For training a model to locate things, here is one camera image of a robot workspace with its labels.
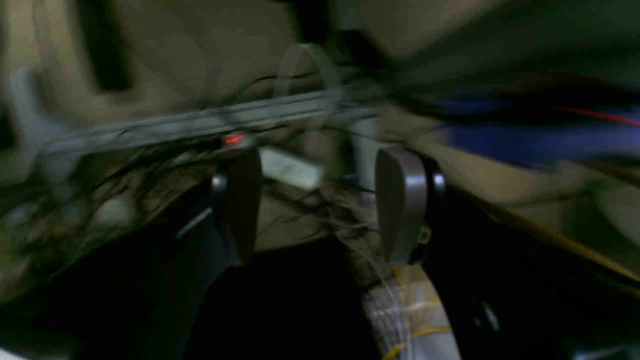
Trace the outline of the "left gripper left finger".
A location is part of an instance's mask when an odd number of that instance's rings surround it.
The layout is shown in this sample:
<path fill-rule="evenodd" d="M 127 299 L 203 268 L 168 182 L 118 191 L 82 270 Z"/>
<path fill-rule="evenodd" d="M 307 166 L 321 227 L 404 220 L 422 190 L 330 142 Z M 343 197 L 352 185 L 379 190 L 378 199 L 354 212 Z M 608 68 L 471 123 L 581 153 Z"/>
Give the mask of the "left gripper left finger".
<path fill-rule="evenodd" d="M 263 169 L 256 148 L 151 223 L 1 306 L 1 351 L 20 360 L 182 360 L 214 282 L 252 257 Z"/>

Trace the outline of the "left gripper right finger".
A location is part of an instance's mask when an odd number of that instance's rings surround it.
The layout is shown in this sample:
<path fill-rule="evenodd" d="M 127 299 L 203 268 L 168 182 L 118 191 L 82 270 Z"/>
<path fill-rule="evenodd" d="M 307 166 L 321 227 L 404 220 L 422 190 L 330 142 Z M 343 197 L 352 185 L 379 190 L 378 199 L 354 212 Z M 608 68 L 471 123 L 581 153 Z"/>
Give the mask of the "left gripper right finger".
<path fill-rule="evenodd" d="M 464 360 L 637 360 L 639 277 L 447 183 L 400 146 L 375 158 L 384 258 L 418 265 Z"/>

